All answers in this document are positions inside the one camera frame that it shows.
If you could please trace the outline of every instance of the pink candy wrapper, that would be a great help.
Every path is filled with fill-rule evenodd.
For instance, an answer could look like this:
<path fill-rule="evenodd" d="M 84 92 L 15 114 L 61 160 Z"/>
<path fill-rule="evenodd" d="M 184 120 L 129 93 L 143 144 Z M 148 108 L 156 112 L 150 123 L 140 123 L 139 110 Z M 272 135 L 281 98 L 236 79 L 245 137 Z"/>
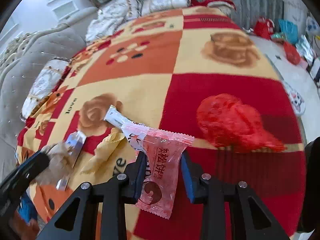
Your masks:
<path fill-rule="evenodd" d="M 140 199 L 136 206 L 169 219 L 177 189 L 179 161 L 194 137 L 134 123 L 121 127 L 130 145 L 148 156 Z"/>

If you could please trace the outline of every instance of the white wall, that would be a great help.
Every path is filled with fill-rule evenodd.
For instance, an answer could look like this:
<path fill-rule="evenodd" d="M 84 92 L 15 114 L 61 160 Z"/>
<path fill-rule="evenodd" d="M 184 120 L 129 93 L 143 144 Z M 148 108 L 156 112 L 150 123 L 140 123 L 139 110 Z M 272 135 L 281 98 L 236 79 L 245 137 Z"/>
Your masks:
<path fill-rule="evenodd" d="M 56 27 L 59 20 L 52 10 L 68 1 L 72 0 L 55 0 L 50 3 L 47 0 L 22 0 L 12 13 L 12 19 L 18 25 L 0 40 L 0 52 L 20 33 L 32 33 Z M 73 0 L 73 2 L 79 10 L 93 6 L 89 0 Z"/>

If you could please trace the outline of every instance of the metal bolt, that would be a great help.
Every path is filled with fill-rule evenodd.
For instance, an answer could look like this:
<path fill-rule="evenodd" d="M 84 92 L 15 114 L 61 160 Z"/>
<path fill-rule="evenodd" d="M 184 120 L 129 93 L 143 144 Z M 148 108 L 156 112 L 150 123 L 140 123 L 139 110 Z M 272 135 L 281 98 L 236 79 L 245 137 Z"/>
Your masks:
<path fill-rule="evenodd" d="M 211 179 L 211 175 L 209 173 L 204 173 L 201 175 L 202 179 Z"/>
<path fill-rule="evenodd" d="M 246 187 L 248 186 L 248 184 L 247 184 L 245 181 L 240 181 L 240 182 L 238 183 L 238 185 L 239 185 L 239 187 L 241 187 L 241 188 L 246 188 Z"/>
<path fill-rule="evenodd" d="M 119 180 L 123 180 L 127 177 L 127 175 L 125 175 L 124 173 L 120 173 L 118 176 L 117 176 L 117 179 Z"/>
<path fill-rule="evenodd" d="M 87 189 L 88 187 L 90 187 L 90 184 L 88 182 L 84 182 L 81 184 L 82 189 Z"/>

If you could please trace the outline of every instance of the black metal frame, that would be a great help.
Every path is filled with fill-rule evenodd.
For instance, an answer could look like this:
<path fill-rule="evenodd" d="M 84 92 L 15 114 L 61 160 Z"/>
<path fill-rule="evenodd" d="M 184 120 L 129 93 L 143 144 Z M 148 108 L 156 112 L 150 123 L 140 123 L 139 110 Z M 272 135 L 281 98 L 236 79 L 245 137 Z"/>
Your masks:
<path fill-rule="evenodd" d="M 137 203 L 145 178 L 147 156 L 108 182 L 82 183 L 41 231 L 37 240 L 94 240 L 99 203 L 103 203 L 100 239 L 126 240 L 124 204 Z"/>
<path fill-rule="evenodd" d="M 193 204 L 203 204 L 201 240 L 226 239 L 225 206 L 229 203 L 233 240 L 289 240 L 279 222 L 254 190 L 241 181 L 232 185 L 203 173 L 186 151 L 181 171 L 187 196 Z"/>
<path fill-rule="evenodd" d="M 0 184 L 0 239 L 19 240 L 9 226 L 10 218 L 20 204 L 20 197 L 30 183 L 49 166 L 48 156 L 38 151 L 13 170 Z"/>

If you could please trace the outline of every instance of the crumpled paper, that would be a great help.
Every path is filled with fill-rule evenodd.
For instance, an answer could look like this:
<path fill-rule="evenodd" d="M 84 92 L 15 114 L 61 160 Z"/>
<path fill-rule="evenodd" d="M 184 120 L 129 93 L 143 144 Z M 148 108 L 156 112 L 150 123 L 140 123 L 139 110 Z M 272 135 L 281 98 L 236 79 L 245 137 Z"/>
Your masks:
<path fill-rule="evenodd" d="M 56 185 L 60 179 L 72 173 L 69 155 L 72 149 L 67 147 L 65 142 L 44 146 L 41 151 L 46 153 L 50 163 L 48 168 L 41 172 L 33 182 L 40 185 Z"/>
<path fill-rule="evenodd" d="M 97 148 L 94 150 L 95 155 L 82 168 L 80 174 L 96 172 L 100 166 L 109 159 L 123 139 L 124 134 L 118 128 L 113 128 L 111 133 L 98 144 Z"/>

